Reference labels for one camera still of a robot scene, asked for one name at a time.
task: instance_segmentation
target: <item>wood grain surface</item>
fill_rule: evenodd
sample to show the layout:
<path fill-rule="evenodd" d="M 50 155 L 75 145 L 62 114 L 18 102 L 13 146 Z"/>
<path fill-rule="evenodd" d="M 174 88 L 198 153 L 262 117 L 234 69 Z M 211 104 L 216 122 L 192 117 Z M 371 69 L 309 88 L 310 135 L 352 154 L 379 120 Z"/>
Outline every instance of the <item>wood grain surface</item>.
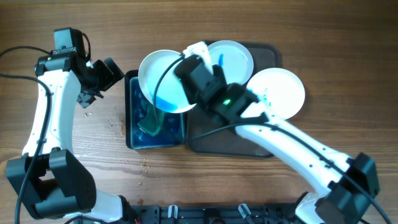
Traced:
<path fill-rule="evenodd" d="M 275 45 L 282 66 L 301 79 L 307 94 L 290 122 L 339 151 L 374 158 L 377 201 L 398 223 L 397 1 L 59 2 L 0 1 L 0 50 L 52 50 L 53 30 L 71 26 L 88 34 L 94 60 L 112 57 L 127 72 L 155 50 L 182 51 L 203 39 Z M 9 53 L 0 72 L 34 76 L 39 56 L 31 50 Z M 294 202 L 312 190 L 278 159 L 203 156 L 184 146 L 128 149 L 123 82 L 104 96 L 85 110 L 76 106 L 73 150 L 97 188 L 124 195 L 133 205 Z M 14 220 L 17 196 L 4 168 L 27 142 L 36 103 L 37 84 L 0 78 L 0 223 Z M 364 218 L 383 223 L 373 208 Z M 21 222 L 65 220 L 35 221 L 23 208 Z"/>

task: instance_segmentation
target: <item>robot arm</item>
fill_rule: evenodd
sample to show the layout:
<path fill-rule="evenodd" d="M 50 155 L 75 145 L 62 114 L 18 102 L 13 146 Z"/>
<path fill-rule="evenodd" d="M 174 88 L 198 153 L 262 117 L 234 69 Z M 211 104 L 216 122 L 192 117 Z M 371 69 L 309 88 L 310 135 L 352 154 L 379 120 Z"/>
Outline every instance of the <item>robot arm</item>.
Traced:
<path fill-rule="evenodd" d="M 191 55 L 177 65 L 174 73 L 180 78 L 190 104 L 197 103 L 220 124 L 234 126 L 236 134 L 273 153 L 315 189 L 315 193 L 297 202 L 296 219 L 311 224 L 359 222 L 370 206 L 369 200 L 330 165 L 374 198 L 379 192 L 374 161 L 364 154 L 352 159 L 314 140 L 272 114 L 245 87 L 227 85 L 220 67 L 213 66 L 213 71 L 214 74 L 209 72 L 201 57 Z"/>
<path fill-rule="evenodd" d="M 72 127 L 76 102 L 89 106 L 94 96 L 102 97 L 124 76 L 111 58 L 94 65 L 87 62 L 82 33 L 66 28 L 55 30 L 57 50 L 39 58 L 35 67 L 38 79 L 52 93 L 52 105 L 45 143 L 40 149 L 33 174 L 30 175 L 22 202 L 35 219 L 71 218 L 78 215 L 114 222 L 134 217 L 134 211 L 122 196 L 110 195 L 95 187 L 91 174 L 73 156 Z M 34 125 L 22 158 L 7 163 L 6 175 L 19 192 L 26 170 L 37 149 L 44 114 L 46 95 L 39 85 Z M 51 170 L 54 178 L 41 180 Z"/>

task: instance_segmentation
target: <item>black tray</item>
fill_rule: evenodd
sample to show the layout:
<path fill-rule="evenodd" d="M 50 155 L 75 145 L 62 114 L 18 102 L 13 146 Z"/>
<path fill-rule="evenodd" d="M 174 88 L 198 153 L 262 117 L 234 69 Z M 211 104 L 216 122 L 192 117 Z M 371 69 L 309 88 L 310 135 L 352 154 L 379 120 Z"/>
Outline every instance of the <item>black tray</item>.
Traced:
<path fill-rule="evenodd" d="M 205 40 L 207 45 L 216 42 Z M 253 57 L 254 69 L 252 76 L 267 68 L 280 68 L 279 51 L 272 45 L 252 42 L 239 42 L 245 46 Z M 197 136 L 208 131 L 220 128 L 209 119 L 198 107 L 188 112 L 187 138 Z M 273 155 L 257 144 L 243 139 L 229 130 L 220 131 L 205 138 L 187 142 L 187 146 L 194 152 L 221 156 L 269 158 Z"/>
<path fill-rule="evenodd" d="M 137 75 L 138 71 L 134 70 L 128 72 L 125 78 L 125 91 L 128 90 L 125 98 L 126 145 L 131 149 L 148 149 L 183 144 L 186 134 L 186 114 L 166 113 L 164 115 L 163 128 L 178 138 L 171 138 L 170 134 L 163 131 L 156 136 L 151 136 L 139 127 L 138 123 L 148 116 L 148 110 L 152 110 L 153 106 L 141 92 Z"/>

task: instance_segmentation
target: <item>white plate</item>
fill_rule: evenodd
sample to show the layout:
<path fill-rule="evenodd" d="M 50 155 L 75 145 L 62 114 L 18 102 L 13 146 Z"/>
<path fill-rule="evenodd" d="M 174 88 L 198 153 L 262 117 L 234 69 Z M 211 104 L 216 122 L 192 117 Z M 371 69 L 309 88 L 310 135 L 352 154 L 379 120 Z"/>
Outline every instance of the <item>white plate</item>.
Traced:
<path fill-rule="evenodd" d="M 294 116 L 304 104 L 303 83 L 283 68 L 268 68 L 258 72 L 249 80 L 246 88 L 257 94 L 282 119 Z"/>
<path fill-rule="evenodd" d="M 173 50 L 158 50 L 149 54 L 141 62 L 138 71 L 138 83 L 145 98 L 153 104 L 155 87 L 164 71 L 180 57 L 180 53 Z M 160 83 L 157 90 L 156 107 L 169 113 L 183 113 L 192 109 L 185 95 L 182 84 L 174 74 L 174 65 Z"/>
<path fill-rule="evenodd" d="M 254 68 L 253 58 L 247 48 L 232 40 L 221 40 L 208 46 L 211 63 L 218 65 L 223 54 L 223 71 L 227 84 L 245 84 Z"/>

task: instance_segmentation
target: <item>black cable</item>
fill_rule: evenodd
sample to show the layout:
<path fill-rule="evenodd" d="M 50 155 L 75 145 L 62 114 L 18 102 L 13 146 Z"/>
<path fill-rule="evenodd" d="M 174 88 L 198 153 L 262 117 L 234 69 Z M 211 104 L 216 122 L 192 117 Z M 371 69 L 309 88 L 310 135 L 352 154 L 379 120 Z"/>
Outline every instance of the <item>black cable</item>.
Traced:
<path fill-rule="evenodd" d="M 64 224 L 69 224 L 77 219 L 80 220 L 88 220 L 88 221 L 92 221 L 92 222 L 98 222 L 98 223 L 103 223 L 102 220 L 96 219 L 96 218 L 90 218 L 90 217 L 84 217 L 83 215 L 78 215 L 76 217 L 73 217 L 71 219 L 69 219 L 68 221 L 66 221 Z"/>
<path fill-rule="evenodd" d="M 273 124 L 267 124 L 267 123 L 241 123 L 241 124 L 230 124 L 227 126 L 223 126 L 221 128 L 209 131 L 205 134 L 201 134 L 199 136 L 195 136 L 192 137 L 190 139 L 187 139 L 187 141 L 192 141 L 192 140 L 196 140 L 196 139 L 200 139 L 206 136 L 209 136 L 211 134 L 220 132 L 222 130 L 228 129 L 228 128 L 234 128 L 237 126 L 243 126 L 243 125 L 258 125 L 258 126 L 265 126 L 268 128 L 271 128 L 274 131 L 280 131 L 282 133 L 284 133 L 285 135 L 291 137 L 292 139 L 296 140 L 297 142 L 299 142 L 300 144 L 302 144 L 303 146 L 305 146 L 307 149 L 309 149 L 311 152 L 313 152 L 315 155 L 317 155 L 321 161 L 326 162 L 330 167 L 334 168 L 334 170 L 336 170 L 339 174 L 341 174 L 344 178 L 346 178 L 349 182 L 351 182 L 352 185 L 354 185 L 355 188 L 357 188 L 368 200 L 369 202 L 376 208 L 376 210 L 380 213 L 380 215 L 383 217 L 383 219 L 386 221 L 387 224 L 391 224 L 390 219 L 388 218 L 388 216 L 386 215 L 386 213 L 384 213 L 383 209 L 380 207 L 380 205 L 361 187 L 359 186 L 351 177 L 349 177 L 344 171 L 342 171 L 339 167 L 337 167 L 335 165 L 334 162 L 329 161 L 324 155 L 322 155 L 321 153 L 319 153 L 316 149 L 314 149 L 313 147 L 311 147 L 310 145 L 308 145 L 305 141 L 301 140 L 300 138 L 298 138 L 297 136 L 295 136 L 294 134 L 278 127 L 277 125 L 273 125 Z"/>
<path fill-rule="evenodd" d="M 45 54 L 50 54 L 50 52 L 48 52 L 48 51 L 46 51 L 46 50 L 43 50 L 43 49 L 40 49 L 40 48 L 38 48 L 38 47 L 31 47 L 31 46 L 17 46 L 17 47 L 11 47 L 11 48 L 9 48 L 9 49 L 7 49 L 7 50 L 5 50 L 5 51 L 3 51 L 3 52 L 1 52 L 0 53 L 0 58 L 4 55 L 4 54 L 6 54 L 6 53 L 8 53 L 8 52 L 10 52 L 10 51 L 12 51 L 12 50 L 17 50 L 17 49 L 31 49 L 31 50 L 38 50 L 38 51 L 41 51 L 41 52 L 43 52 L 43 53 L 45 53 Z"/>
<path fill-rule="evenodd" d="M 182 141 L 184 142 L 184 139 L 181 140 L 178 136 L 176 136 L 175 134 L 171 133 L 168 129 L 163 128 L 162 124 L 158 123 L 158 116 L 157 116 L 157 108 L 156 108 L 156 96 L 157 96 L 157 90 L 159 89 L 160 83 L 162 82 L 162 80 L 164 79 L 164 77 L 166 76 L 166 74 L 169 72 L 169 70 L 179 61 L 184 59 L 184 54 L 181 54 L 181 57 L 179 57 L 178 59 L 176 59 L 173 63 L 171 63 L 166 70 L 163 72 L 162 76 L 160 76 L 159 80 L 156 83 L 156 87 L 155 87 L 155 92 L 154 92 L 154 97 L 152 99 L 153 103 L 153 107 L 154 107 L 154 116 L 155 116 L 155 122 L 156 122 L 156 126 L 159 125 L 161 130 L 165 131 L 166 134 L 172 136 L 174 139 L 178 140 L 178 141 Z"/>
<path fill-rule="evenodd" d="M 90 41 L 88 40 L 88 37 L 85 33 L 81 33 L 83 35 L 83 37 L 85 37 L 85 39 L 87 40 L 87 45 L 88 45 L 88 54 L 86 56 L 86 62 L 89 62 L 91 59 L 91 45 L 90 45 Z"/>
<path fill-rule="evenodd" d="M 40 48 L 37 48 L 37 47 L 18 46 L 18 47 L 12 47 L 10 49 L 7 49 L 7 50 L 1 52 L 0 53 L 0 58 L 5 53 L 10 52 L 12 50 L 16 50 L 16 49 L 32 49 L 32 50 L 41 51 L 41 52 L 46 53 L 46 54 L 50 54 L 50 52 L 48 52 L 46 50 L 43 50 L 43 49 L 40 49 Z M 21 189 L 20 189 L 19 194 L 18 194 L 17 204 L 16 204 L 16 207 L 15 207 L 15 224 L 19 224 L 19 217 L 20 217 L 20 214 L 21 214 L 22 199 L 24 198 L 24 195 L 25 195 L 26 185 L 27 185 L 28 179 L 29 179 L 29 177 L 30 177 L 30 175 L 32 173 L 33 167 L 34 167 L 34 165 L 36 163 L 37 156 L 39 155 L 40 149 L 42 148 L 43 143 L 45 142 L 44 137 L 45 137 L 45 133 L 47 132 L 47 126 L 48 126 L 49 118 L 50 118 L 51 91 L 50 91 L 50 89 L 48 88 L 48 86 L 44 82 L 40 81 L 37 78 L 27 77 L 27 76 L 22 76 L 22 75 L 5 75 L 5 74 L 2 74 L 2 73 L 0 73 L 0 77 L 3 77 L 3 78 L 18 78 L 18 79 L 25 79 L 25 80 L 31 80 L 31 81 L 37 82 L 38 84 L 42 85 L 42 87 L 45 90 L 45 94 L 47 96 L 47 106 L 46 106 L 46 109 L 45 109 L 45 115 L 44 115 L 44 121 L 43 121 L 42 130 L 40 132 L 39 140 L 37 141 L 37 148 L 36 148 L 35 154 L 33 155 L 32 160 L 31 160 L 31 162 L 29 164 L 29 167 L 28 167 L 28 169 L 26 171 L 26 175 L 24 177 L 24 180 L 22 181 Z"/>
<path fill-rule="evenodd" d="M 361 219 L 361 220 L 359 220 L 361 223 L 363 223 L 363 224 L 370 224 L 369 222 L 367 222 L 366 220 L 363 220 L 363 219 Z"/>

